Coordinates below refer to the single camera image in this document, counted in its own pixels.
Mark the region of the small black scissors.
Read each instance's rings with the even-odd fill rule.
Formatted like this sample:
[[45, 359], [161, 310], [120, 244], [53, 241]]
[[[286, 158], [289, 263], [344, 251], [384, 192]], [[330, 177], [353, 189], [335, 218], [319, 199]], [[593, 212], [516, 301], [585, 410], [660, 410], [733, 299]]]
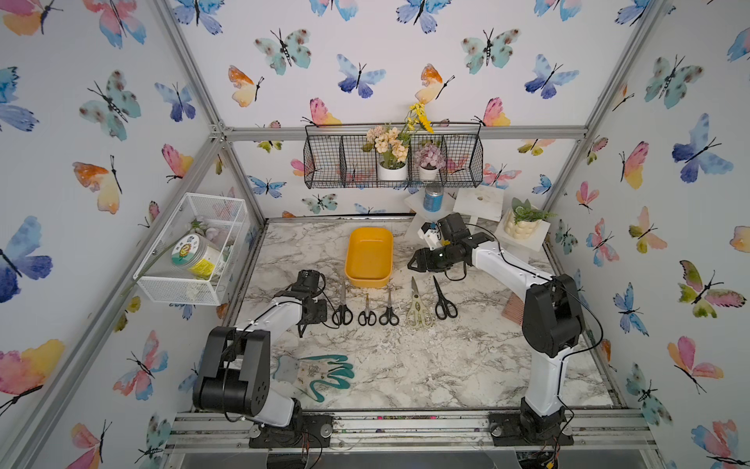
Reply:
[[354, 320], [354, 314], [347, 304], [347, 283], [343, 281], [339, 288], [339, 305], [332, 314], [334, 326], [349, 326]]
[[375, 326], [377, 324], [377, 315], [370, 308], [369, 295], [365, 295], [364, 308], [357, 315], [357, 323], [362, 326]]
[[388, 290], [388, 301], [385, 312], [378, 318], [381, 326], [398, 326], [400, 324], [400, 318], [395, 312], [392, 291]]

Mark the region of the large black scissors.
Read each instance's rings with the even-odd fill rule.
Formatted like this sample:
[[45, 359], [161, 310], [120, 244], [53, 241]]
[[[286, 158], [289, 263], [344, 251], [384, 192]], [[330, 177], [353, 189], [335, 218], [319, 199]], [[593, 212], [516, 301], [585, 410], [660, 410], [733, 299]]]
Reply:
[[436, 300], [436, 306], [435, 306], [435, 314], [438, 320], [448, 320], [448, 319], [457, 319], [458, 318], [458, 310], [456, 305], [449, 301], [445, 295], [443, 294], [443, 290], [441, 289], [441, 286], [439, 285], [439, 282], [436, 277], [433, 277], [435, 290], [437, 293], [437, 300]]

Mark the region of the yellow plastic storage box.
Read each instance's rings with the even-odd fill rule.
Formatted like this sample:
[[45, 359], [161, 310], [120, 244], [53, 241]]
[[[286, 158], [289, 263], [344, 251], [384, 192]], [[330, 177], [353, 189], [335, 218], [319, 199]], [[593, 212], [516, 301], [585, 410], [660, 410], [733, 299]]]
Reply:
[[383, 288], [392, 277], [394, 236], [384, 228], [355, 229], [349, 238], [345, 274], [356, 288]]

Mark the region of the cream handled kitchen scissors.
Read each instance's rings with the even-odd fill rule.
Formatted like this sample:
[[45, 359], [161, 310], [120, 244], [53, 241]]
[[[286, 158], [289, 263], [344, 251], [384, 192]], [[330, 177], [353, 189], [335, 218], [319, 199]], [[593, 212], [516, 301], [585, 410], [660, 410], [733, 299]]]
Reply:
[[406, 315], [407, 323], [413, 328], [429, 328], [433, 325], [434, 320], [427, 310], [425, 303], [422, 301], [416, 279], [411, 278], [411, 303]]

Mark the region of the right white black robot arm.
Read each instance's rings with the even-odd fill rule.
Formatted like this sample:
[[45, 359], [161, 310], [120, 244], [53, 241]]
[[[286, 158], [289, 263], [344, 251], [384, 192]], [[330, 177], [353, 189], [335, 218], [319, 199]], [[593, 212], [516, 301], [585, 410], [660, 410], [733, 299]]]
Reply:
[[492, 232], [471, 233], [457, 213], [422, 224], [417, 236], [426, 246], [410, 259], [411, 271], [446, 273], [456, 264], [474, 267], [523, 299], [521, 331], [533, 353], [521, 411], [537, 419], [564, 417], [561, 392], [568, 358], [585, 326], [573, 278], [532, 267], [502, 248]]

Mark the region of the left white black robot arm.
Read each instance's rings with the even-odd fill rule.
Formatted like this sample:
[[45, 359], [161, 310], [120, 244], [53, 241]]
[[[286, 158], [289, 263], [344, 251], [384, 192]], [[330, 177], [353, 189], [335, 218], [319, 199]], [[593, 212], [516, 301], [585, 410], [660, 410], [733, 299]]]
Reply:
[[298, 414], [298, 402], [271, 388], [271, 346], [287, 330], [300, 337], [327, 321], [322, 273], [302, 270], [295, 283], [275, 293], [245, 326], [217, 326], [208, 334], [193, 388], [193, 407], [283, 428]]

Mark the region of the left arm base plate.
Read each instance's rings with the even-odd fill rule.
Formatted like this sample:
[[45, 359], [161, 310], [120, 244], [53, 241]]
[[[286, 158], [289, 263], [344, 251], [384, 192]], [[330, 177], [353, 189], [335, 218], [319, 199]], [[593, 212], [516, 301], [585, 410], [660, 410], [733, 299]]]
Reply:
[[333, 417], [328, 414], [293, 412], [284, 427], [254, 423], [249, 432], [250, 449], [325, 449], [330, 446]]

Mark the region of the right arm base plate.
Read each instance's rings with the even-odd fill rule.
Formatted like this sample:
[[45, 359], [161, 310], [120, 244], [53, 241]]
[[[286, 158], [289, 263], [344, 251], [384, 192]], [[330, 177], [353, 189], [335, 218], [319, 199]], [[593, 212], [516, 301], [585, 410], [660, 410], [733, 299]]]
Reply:
[[522, 398], [518, 410], [488, 416], [488, 433], [496, 447], [567, 447], [574, 444], [574, 439], [564, 433], [566, 424], [564, 408], [541, 415]]

